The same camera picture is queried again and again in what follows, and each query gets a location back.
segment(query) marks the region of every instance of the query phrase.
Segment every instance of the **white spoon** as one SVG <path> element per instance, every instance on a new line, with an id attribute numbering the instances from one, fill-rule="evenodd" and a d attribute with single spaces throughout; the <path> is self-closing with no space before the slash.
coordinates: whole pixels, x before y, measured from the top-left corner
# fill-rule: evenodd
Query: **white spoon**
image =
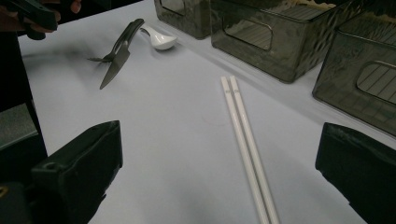
<path id="1" fill-rule="evenodd" d="M 155 49 L 170 49 L 176 44 L 177 37 L 162 35 L 146 24 L 143 24 L 140 30 L 150 36 L 151 46 Z"/>

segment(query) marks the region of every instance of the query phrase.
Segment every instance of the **white chopstick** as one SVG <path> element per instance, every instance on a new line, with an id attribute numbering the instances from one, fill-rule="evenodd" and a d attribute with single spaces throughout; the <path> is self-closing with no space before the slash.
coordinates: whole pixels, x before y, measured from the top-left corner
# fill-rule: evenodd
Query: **white chopstick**
<path id="1" fill-rule="evenodd" d="M 254 202 L 256 204 L 256 209 L 259 214 L 259 219 L 261 224 L 269 224 L 268 217 L 265 211 L 265 204 L 262 200 L 262 194 L 260 192 L 259 183 L 257 182 L 253 165 L 251 163 L 248 146 L 245 141 L 244 133 L 242 131 L 241 124 L 239 122 L 238 115 L 236 113 L 235 104 L 233 103 L 233 96 L 231 95 L 230 86 L 226 77 L 221 77 L 221 83 L 224 89 L 225 98 L 227 100 L 227 105 L 230 110 L 230 116 L 233 121 L 233 128 L 235 130 L 236 139 L 238 141 L 239 149 L 241 150 L 242 159 L 245 164 L 245 169 L 247 172 L 247 179 L 250 183 L 250 188 L 253 192 Z"/>
<path id="2" fill-rule="evenodd" d="M 259 184 L 262 190 L 262 197 L 264 199 L 268 216 L 271 220 L 272 224 L 278 224 L 279 220 L 277 218 L 276 209 L 274 206 L 274 202 L 271 196 L 270 189 L 268 187 L 268 183 L 265 177 L 265 173 L 262 167 L 262 161 L 260 160 L 260 155 L 256 147 L 256 143 L 254 141 L 253 133 L 251 132 L 248 115 L 245 110 L 244 103 L 242 101 L 241 93 L 238 88 L 238 84 L 236 83 L 236 78 L 234 76 L 230 77 L 231 85 L 233 88 L 233 96 L 236 101 L 236 106 L 238 108 L 239 116 L 242 120 L 242 124 L 245 130 L 245 135 L 247 138 L 247 144 L 250 149 L 250 155 L 253 159 L 253 165 L 256 171 L 256 175 L 259 179 Z"/>

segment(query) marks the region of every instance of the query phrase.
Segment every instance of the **knife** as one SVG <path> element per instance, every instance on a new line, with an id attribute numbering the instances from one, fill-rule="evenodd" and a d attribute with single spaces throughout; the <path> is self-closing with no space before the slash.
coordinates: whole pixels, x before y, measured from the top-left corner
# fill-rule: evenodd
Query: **knife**
<path id="1" fill-rule="evenodd" d="M 105 78 L 100 85 L 100 90 L 104 88 L 111 80 L 113 80 L 113 78 L 121 70 L 122 66 L 128 60 L 129 55 L 131 54 L 128 48 L 131 44 L 132 37 L 134 36 L 134 34 L 136 34 L 137 30 L 140 28 L 140 26 L 143 25 L 144 22 L 145 21 L 143 19 L 136 19 L 135 21 L 133 21 L 131 29 L 129 29 L 128 33 L 125 35 L 123 43 L 119 51 L 117 52 L 116 57 L 113 59 L 113 62 L 107 70 Z"/>

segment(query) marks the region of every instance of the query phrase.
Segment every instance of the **dark plastic box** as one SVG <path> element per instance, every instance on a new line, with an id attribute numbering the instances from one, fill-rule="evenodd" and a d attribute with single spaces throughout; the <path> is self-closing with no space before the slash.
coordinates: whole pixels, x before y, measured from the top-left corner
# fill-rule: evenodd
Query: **dark plastic box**
<path id="1" fill-rule="evenodd" d="M 197 39 L 204 39 L 210 35 L 209 2 L 209 0 L 154 0 L 160 21 Z"/>
<path id="2" fill-rule="evenodd" d="M 334 28 L 364 4 L 361 0 L 212 0 L 212 46 L 291 83 L 323 61 Z"/>
<path id="3" fill-rule="evenodd" d="M 396 17 L 366 11 L 341 25 L 313 95 L 396 136 Z"/>

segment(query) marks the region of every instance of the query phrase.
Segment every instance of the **white table surface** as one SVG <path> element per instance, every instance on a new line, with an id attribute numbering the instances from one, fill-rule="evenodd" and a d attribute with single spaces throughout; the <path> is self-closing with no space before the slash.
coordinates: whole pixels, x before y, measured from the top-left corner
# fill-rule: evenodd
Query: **white table surface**
<path id="1" fill-rule="evenodd" d="M 157 51 L 138 32 L 131 57 L 101 91 L 104 56 L 130 21 L 178 37 Z M 324 122 L 396 148 L 396 139 L 312 97 L 320 65 L 284 84 L 159 21 L 153 0 L 20 38 L 49 154 L 93 125 L 119 120 L 124 166 L 90 223 L 259 223 L 221 76 L 236 76 L 283 224 L 359 224 L 345 197 L 315 169 Z"/>

